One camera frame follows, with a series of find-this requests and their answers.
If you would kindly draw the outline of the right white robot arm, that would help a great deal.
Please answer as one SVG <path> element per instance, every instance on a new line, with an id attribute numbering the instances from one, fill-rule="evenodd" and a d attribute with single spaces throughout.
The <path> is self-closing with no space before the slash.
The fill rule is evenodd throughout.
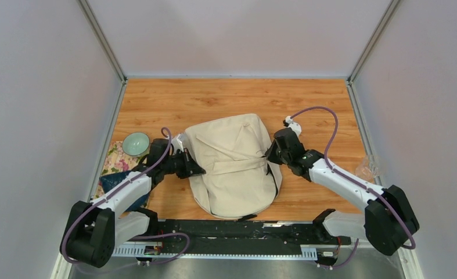
<path id="1" fill-rule="evenodd" d="M 286 165 L 295 176 L 322 185 L 357 207 L 360 213 L 327 209 L 314 219 L 314 238 L 326 244 L 334 237 L 367 240 L 380 253 L 391 256 L 410 242 L 419 222 L 405 192 L 398 186 L 384 188 L 369 183 L 327 160 L 324 154 L 305 149 L 291 128 L 277 131 L 266 151 L 271 163 Z"/>

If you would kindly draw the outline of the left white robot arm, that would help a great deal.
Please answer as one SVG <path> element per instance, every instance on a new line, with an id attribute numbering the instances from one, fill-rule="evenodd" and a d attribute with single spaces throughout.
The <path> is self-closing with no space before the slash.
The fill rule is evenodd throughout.
<path id="1" fill-rule="evenodd" d="M 157 238 L 157 215 L 130 207 L 150 194 L 168 174 L 185 179 L 206 173 L 189 149 L 175 146 L 175 141 L 154 139 L 149 153 L 117 186 L 99 198 L 72 206 L 60 243 L 60 253 L 69 263 L 103 267 L 123 243 L 137 236 L 145 241 Z"/>

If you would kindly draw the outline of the beige canvas backpack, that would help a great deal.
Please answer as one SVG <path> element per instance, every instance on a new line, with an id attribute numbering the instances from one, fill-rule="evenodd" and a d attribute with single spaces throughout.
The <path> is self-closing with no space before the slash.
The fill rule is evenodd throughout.
<path id="1" fill-rule="evenodd" d="M 272 141 L 261 118 L 244 114 L 188 127 L 188 151 L 205 174 L 190 177 L 197 204 L 221 219 L 257 215 L 270 207 L 282 185 L 280 166 L 265 152 Z"/>

